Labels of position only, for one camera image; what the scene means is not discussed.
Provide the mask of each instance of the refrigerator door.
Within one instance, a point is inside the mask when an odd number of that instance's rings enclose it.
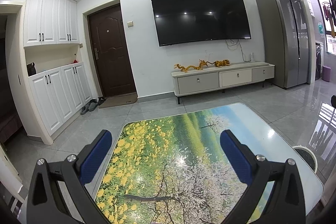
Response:
[[[285,32],[285,82],[283,87],[298,85],[299,47],[296,24],[290,0],[277,0]]]
[[[297,84],[307,83],[309,71],[308,30],[300,0],[291,0],[298,32],[299,70]]]

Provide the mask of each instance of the metal screw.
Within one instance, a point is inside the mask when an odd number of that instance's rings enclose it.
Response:
[[[257,160],[259,160],[259,161],[264,161],[266,158],[265,158],[265,156],[263,156],[263,155],[257,155],[256,156],[256,158],[257,158]]]
[[[289,165],[295,165],[295,160],[293,160],[293,159],[288,159],[288,164],[289,164]]]
[[[74,161],[75,159],[76,159],[76,155],[70,155],[70,156],[67,157],[67,160],[68,160],[69,162],[72,162],[72,161]]]
[[[38,161],[37,161],[37,165],[42,165],[44,163],[44,159],[39,159]]]

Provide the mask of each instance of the door frame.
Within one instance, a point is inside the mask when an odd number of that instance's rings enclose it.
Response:
[[[96,59],[93,56],[93,48],[92,48],[92,42],[91,42],[91,36],[89,32],[89,23],[88,23],[88,15],[91,15],[95,12],[98,12],[100,10],[104,10],[106,8],[109,8],[111,6],[120,4],[120,0],[111,0],[107,3],[101,4],[97,7],[94,7],[82,14],[83,17],[83,27],[84,27],[84,40],[85,40],[85,46],[86,46],[86,52],[88,54],[89,58],[89,64],[90,64],[90,69],[93,77],[93,82],[96,87],[96,91],[99,97],[104,96],[102,92],[102,87],[100,84],[100,79],[98,76],[98,70],[97,70],[97,65],[96,65]]]

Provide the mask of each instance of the tv screen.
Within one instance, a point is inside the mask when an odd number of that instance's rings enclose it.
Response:
[[[152,0],[160,46],[250,39],[243,0]]]

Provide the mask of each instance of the slipper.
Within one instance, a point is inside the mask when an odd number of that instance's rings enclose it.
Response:
[[[84,115],[88,111],[89,111],[89,105],[86,104],[84,107],[82,107],[81,115]]]
[[[96,107],[98,106],[98,104],[96,102],[92,102],[89,105],[89,111],[94,111],[96,109]]]

